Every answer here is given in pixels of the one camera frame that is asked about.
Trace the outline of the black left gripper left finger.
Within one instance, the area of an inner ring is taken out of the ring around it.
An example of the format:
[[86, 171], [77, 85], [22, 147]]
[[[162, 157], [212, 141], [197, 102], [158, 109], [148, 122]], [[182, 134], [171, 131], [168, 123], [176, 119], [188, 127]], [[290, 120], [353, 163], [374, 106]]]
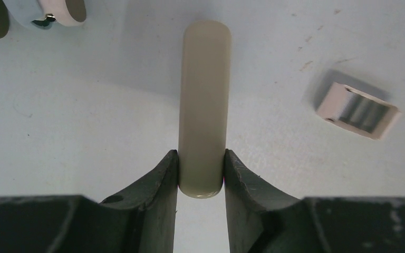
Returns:
[[97, 203], [81, 195], [0, 197], [0, 252], [172, 252], [178, 153]]

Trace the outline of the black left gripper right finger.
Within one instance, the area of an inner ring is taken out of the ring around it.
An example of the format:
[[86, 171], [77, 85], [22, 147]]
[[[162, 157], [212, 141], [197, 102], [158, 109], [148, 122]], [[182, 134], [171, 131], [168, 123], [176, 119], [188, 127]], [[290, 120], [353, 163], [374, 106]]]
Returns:
[[405, 252], [405, 197], [305, 197], [224, 157], [231, 252]]

